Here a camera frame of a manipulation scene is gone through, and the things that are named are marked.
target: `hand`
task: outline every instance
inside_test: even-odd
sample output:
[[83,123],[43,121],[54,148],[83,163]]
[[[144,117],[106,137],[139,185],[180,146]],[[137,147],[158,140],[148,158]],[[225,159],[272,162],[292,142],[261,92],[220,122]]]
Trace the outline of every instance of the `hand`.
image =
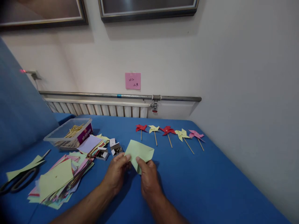
[[146,164],[143,159],[136,157],[136,161],[140,166],[141,173],[141,193],[143,198],[148,201],[150,199],[163,195],[158,180],[157,168],[152,160]]
[[124,154],[124,152],[120,153],[111,160],[103,180],[103,183],[112,190],[114,195],[117,195],[121,190],[124,183],[124,173],[132,166],[130,162],[131,155],[124,156]]

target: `scissors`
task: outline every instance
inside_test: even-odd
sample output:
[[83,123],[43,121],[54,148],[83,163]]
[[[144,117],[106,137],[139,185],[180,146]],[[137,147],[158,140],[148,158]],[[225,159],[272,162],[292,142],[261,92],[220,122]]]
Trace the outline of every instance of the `scissors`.
[[[46,155],[48,155],[48,153],[51,151],[51,149],[49,149],[41,158],[41,160],[43,160],[45,158]],[[17,193],[20,190],[23,190],[25,187],[27,187],[37,176],[38,172],[39,172],[39,167],[36,166],[30,170],[24,171],[22,173],[20,173],[18,176],[16,176],[14,179],[12,179],[11,181],[6,182],[1,188],[0,188],[0,195],[3,194],[7,194],[8,192],[11,193]],[[25,180],[33,173],[33,175],[30,177],[30,179],[24,183],[22,186],[20,186],[23,182],[25,182]]]

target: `plastic storage box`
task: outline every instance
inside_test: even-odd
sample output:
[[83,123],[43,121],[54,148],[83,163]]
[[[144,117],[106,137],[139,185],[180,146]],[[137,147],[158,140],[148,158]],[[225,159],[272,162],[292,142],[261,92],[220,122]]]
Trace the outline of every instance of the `plastic storage box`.
[[[86,118],[73,118],[65,122],[63,125],[48,134],[44,141],[50,142],[53,146],[60,151],[76,150],[86,138],[93,133],[93,127],[91,125],[92,119]],[[83,124],[83,128],[71,138],[65,138],[69,130],[74,126],[80,126]]]

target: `radiator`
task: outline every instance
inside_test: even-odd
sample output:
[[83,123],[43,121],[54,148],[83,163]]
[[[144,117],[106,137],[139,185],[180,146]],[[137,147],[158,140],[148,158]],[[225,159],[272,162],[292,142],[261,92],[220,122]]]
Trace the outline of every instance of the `radiator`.
[[52,112],[147,118],[149,103],[44,98]]

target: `framed picture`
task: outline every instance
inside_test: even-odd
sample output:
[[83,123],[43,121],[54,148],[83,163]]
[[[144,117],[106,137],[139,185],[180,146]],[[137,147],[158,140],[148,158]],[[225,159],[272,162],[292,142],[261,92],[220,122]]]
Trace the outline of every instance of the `framed picture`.
[[9,0],[0,31],[87,24],[83,0]]
[[118,22],[193,16],[199,0],[98,0],[101,19]]

